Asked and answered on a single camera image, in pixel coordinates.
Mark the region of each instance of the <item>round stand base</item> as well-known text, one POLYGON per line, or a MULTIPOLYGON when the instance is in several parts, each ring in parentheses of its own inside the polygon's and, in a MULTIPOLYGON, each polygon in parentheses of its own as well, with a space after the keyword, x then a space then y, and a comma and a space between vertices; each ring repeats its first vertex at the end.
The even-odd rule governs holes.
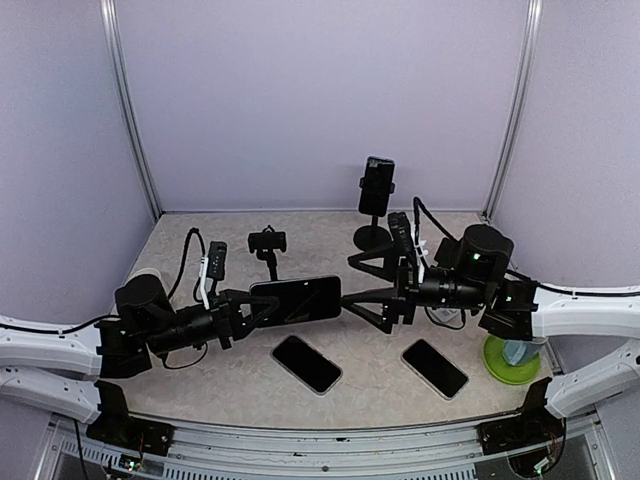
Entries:
POLYGON ((504 340, 489 335, 482 348, 482 359, 489 373, 507 385, 525 385, 533 381, 540 371, 540 354, 522 366, 513 367, 502 357, 504 340))
POLYGON ((353 243, 363 252, 379 247, 391 241, 391 234, 384 228, 365 225, 356 230, 353 236, 353 243))

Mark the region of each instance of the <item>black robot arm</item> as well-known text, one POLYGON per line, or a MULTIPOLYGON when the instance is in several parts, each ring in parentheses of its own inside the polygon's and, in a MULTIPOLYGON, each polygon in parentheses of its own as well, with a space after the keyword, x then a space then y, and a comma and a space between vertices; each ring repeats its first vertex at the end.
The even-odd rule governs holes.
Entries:
POLYGON ((505 330, 509 313, 493 311, 494 300, 503 286, 513 242, 488 225, 471 225, 461 240, 444 238, 435 256, 436 266, 426 267, 424 279, 418 281, 416 246, 411 239, 411 224, 406 214, 389 214, 393 240, 377 249, 349 257, 353 268, 393 281, 392 288, 345 295, 342 306, 365 319, 381 331, 391 333, 394 324, 413 322, 418 306, 453 308, 479 312, 486 307, 484 325, 505 330), (383 258, 383 267, 364 263, 383 258), (362 304, 379 304, 380 311, 362 304))
POLYGON ((200 348, 218 339, 223 349, 231 348, 231 340, 247 337, 279 306, 275 297, 257 297, 240 290, 215 292, 217 282, 224 280, 226 244, 211 242, 209 255, 203 259, 201 285, 206 278, 213 286, 206 292, 206 302, 174 310, 167 294, 154 275, 140 275, 116 290, 116 306, 121 320, 104 322, 101 330, 108 332, 112 344, 134 346, 120 351, 112 361, 111 378, 134 376, 151 368, 148 351, 166 360, 169 352, 185 347, 200 348), (242 306, 265 306, 260 313, 243 315, 242 306))

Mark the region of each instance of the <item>black smartphone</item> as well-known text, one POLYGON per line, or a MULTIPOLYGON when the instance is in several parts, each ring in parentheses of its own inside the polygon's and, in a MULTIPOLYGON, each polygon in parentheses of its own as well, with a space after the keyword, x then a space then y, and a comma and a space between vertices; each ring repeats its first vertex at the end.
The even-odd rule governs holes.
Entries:
MULTIPOLYGON (((251 285, 249 294, 276 297, 280 302, 278 309, 259 325, 259 328, 265 328, 335 318, 342 311, 341 291, 340 278, 330 275, 256 283, 251 285)), ((252 306, 251 313, 257 315, 264 308, 261 305, 252 306)))
POLYGON ((271 356, 318 395, 324 395, 342 376, 338 366, 295 336, 288 337, 271 356))
POLYGON ((402 361, 446 400, 455 397, 469 381, 469 377, 424 340, 406 349, 402 361))
POLYGON ((384 217, 387 214, 389 196, 393 193, 393 160, 369 157, 360 181, 358 211, 364 215, 384 217))

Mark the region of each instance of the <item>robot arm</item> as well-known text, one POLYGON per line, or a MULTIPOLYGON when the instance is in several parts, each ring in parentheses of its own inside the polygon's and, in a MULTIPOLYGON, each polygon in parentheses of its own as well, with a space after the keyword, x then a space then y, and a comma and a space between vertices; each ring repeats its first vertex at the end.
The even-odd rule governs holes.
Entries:
POLYGON ((88 423, 91 438, 166 455, 173 428, 130 417, 120 387, 93 381, 130 378, 150 369, 149 351, 166 360, 171 351, 215 338, 230 348, 230 339, 245 338, 271 315, 276 298, 237 290, 215 293, 216 283, 224 279, 226 250, 226 244, 212 242, 203 259, 202 305, 174 311, 160 280, 141 275, 116 291, 117 321, 80 328, 0 316, 0 396, 88 423), (204 290, 207 278, 213 280, 211 292, 204 290), (244 316, 244 304, 263 309, 244 316))
POLYGON ((487 225, 468 227, 459 241, 445 238, 436 266, 420 278, 403 213, 389 214, 393 241, 349 258, 365 273, 394 281, 393 288, 343 297, 343 306, 385 333, 410 324, 416 307, 484 309, 480 327, 507 340, 530 341, 555 335, 609 335, 632 338, 615 352, 567 375, 531 385, 517 417, 479 426, 485 453, 497 453, 549 440, 563 433, 561 419, 640 383, 640 286, 580 288, 543 285, 523 277, 505 279, 511 240, 487 225), (383 267, 363 263, 383 258, 383 267), (361 304, 379 303, 380 313, 361 304))
POLYGON ((60 335, 42 335, 0 328, 0 367, 29 365, 76 372, 93 378, 100 376, 102 355, 96 351, 100 345, 98 329, 84 328, 65 335, 62 332, 69 325, 26 322, 2 315, 0 324, 60 332, 60 335))

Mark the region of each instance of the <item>wire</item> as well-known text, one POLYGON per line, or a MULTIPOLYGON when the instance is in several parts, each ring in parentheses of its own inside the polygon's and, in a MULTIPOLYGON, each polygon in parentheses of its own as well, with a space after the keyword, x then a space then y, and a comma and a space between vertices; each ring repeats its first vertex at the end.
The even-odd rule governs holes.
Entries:
POLYGON ((202 253, 201 256, 204 257, 205 255, 204 240, 202 238, 202 235, 200 235, 200 230, 193 227, 189 230, 187 236, 184 239, 184 246, 182 247, 182 258, 180 259, 180 269, 178 270, 176 281, 174 282, 173 287, 171 287, 171 290, 167 295, 168 299, 171 299, 171 297, 173 297, 173 294, 176 293, 176 290, 178 289, 178 285, 180 285, 182 275, 184 274, 184 266, 187 263, 187 255, 189 254, 189 244, 191 243, 191 238, 194 235, 198 237, 198 241, 200 242, 200 252, 202 253))
POLYGON ((556 468, 556 465, 558 465, 558 463, 560 462, 560 458, 562 457, 562 454, 564 453, 564 446, 566 444, 567 444, 567 419, 565 418, 564 422, 563 422, 563 428, 562 428, 562 444, 560 445, 560 451, 558 452, 558 455, 553 460, 553 463, 551 464, 551 466, 549 468, 547 468, 544 472, 542 472, 543 474, 546 475, 551 470, 556 468))
POLYGON ((167 357, 164 357, 162 359, 162 366, 167 370, 182 370, 183 368, 193 367, 195 364, 200 363, 204 359, 204 357, 206 357, 208 351, 209 351, 209 344, 205 343, 204 353, 200 355, 200 358, 198 358, 198 360, 196 360, 195 362, 188 363, 187 365, 180 365, 179 367, 172 367, 170 365, 167 365, 167 357))
POLYGON ((200 279, 196 280, 195 285, 193 286, 193 291, 191 292, 191 296, 193 297, 193 301, 196 303, 204 303, 201 298, 198 298, 198 289, 200 288, 200 279))
POLYGON ((541 288, 542 290, 547 290, 553 293, 559 293, 561 295, 571 295, 574 297, 596 297, 596 298, 628 298, 628 297, 640 297, 640 290, 634 292, 581 292, 574 290, 566 290, 563 288, 555 288, 550 287, 549 285, 545 285, 544 283, 540 283, 537 280, 534 280, 527 275, 516 272, 514 270, 507 270, 507 273, 513 277, 516 277, 518 280, 523 280, 525 282, 531 282, 535 284, 536 287, 541 288))
POLYGON ((444 228, 442 224, 436 219, 436 217, 434 217, 431 214, 431 212, 427 210, 427 207, 424 206, 424 203, 422 203, 422 200, 420 200, 419 197, 413 197, 413 215, 414 215, 414 220, 416 224, 416 229, 420 225, 420 212, 418 209, 422 210, 422 213, 424 213, 427 216, 427 218, 431 221, 431 223, 433 223, 438 228, 438 230, 440 230, 444 234, 445 237, 449 238, 450 240, 456 241, 456 238, 453 235, 451 235, 449 230, 444 228))
POLYGON ((458 325, 457 327, 453 327, 446 323, 439 322, 438 320, 433 318, 433 316, 431 315, 431 312, 427 307, 424 307, 424 313, 427 314, 427 318, 431 320, 431 323, 433 323, 434 325, 437 325, 438 327, 448 328, 449 330, 462 330, 467 325, 467 314, 465 313, 464 310, 460 310, 460 320, 462 321, 462 324, 458 325))
POLYGON ((120 318, 120 316, 112 314, 100 315, 99 317, 92 318, 91 320, 87 320, 80 325, 76 325, 75 327, 71 327, 66 330, 41 330, 39 328, 20 327, 18 325, 8 325, 6 323, 0 323, 0 328, 6 328, 7 330, 17 330, 18 332, 41 333, 43 335, 69 335, 71 333, 77 332, 78 330, 82 330, 83 328, 87 328, 88 326, 93 325, 100 320, 106 320, 107 318, 120 318))
POLYGON ((78 421, 74 418, 73 424, 76 427, 76 440, 78 442, 78 456, 80 457, 80 466, 82 467, 82 474, 84 480, 89 480, 89 474, 87 473, 87 465, 84 463, 84 454, 82 453, 82 440, 80 440, 80 427, 78 427, 78 421))

